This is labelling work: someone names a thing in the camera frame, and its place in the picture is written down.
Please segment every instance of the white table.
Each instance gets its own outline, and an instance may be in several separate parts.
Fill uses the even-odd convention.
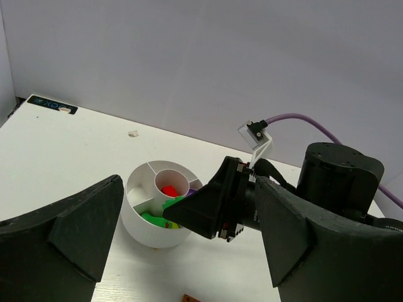
[[[132,130],[139,136],[129,137]],[[0,129],[0,221],[70,196],[112,174],[125,182],[137,166],[151,160],[177,162],[205,184],[226,155],[244,161],[251,157],[84,108],[69,115],[25,103]],[[273,163],[296,184],[299,168]],[[375,203],[370,213],[382,216]],[[119,220],[93,301],[175,302],[184,293],[202,302],[279,301],[277,289],[271,287],[261,234],[248,229],[231,243],[191,234],[175,248],[152,250],[135,242]]]

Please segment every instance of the green object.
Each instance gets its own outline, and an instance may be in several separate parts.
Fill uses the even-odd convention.
[[[174,203],[177,203],[179,200],[182,200],[183,198],[184,198],[183,196],[179,196],[176,197],[175,199],[169,199],[165,201],[165,203],[162,205],[162,208],[165,210],[167,207],[172,206]],[[153,225],[156,225],[157,227],[160,228],[179,228],[179,225],[177,225],[175,222],[171,222],[168,219],[165,219],[164,217],[152,216],[148,212],[142,213],[141,217],[147,220],[149,223],[152,223]]]
[[[166,226],[167,226],[168,220],[163,217],[155,217],[155,216],[152,216],[148,212],[143,213],[141,215],[141,217],[144,218],[145,220],[147,220],[149,223],[156,225],[157,227],[167,228]]]

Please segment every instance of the brown object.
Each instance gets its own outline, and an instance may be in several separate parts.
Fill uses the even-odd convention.
[[[183,298],[182,298],[182,302],[201,302],[201,301],[199,301],[195,298],[192,298],[191,296],[188,296],[187,294],[184,294]]]

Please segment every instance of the white wall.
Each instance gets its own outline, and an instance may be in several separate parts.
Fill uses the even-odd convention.
[[[244,121],[307,114],[403,172],[403,1],[1,0],[16,94],[247,150]],[[270,128],[302,163],[323,136]]]
[[[6,35],[4,34],[3,17],[0,10],[0,127],[15,106],[13,79],[11,78]]]

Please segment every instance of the white round container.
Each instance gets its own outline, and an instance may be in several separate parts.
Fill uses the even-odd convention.
[[[157,249],[174,247],[191,233],[186,228],[161,228],[141,217],[145,212],[162,216],[162,205],[166,200],[174,199],[161,191],[166,186],[172,186],[180,196],[186,196],[190,189],[200,189],[202,183],[182,165],[164,160],[147,162],[128,178],[122,204],[122,222],[127,232],[136,241]]]

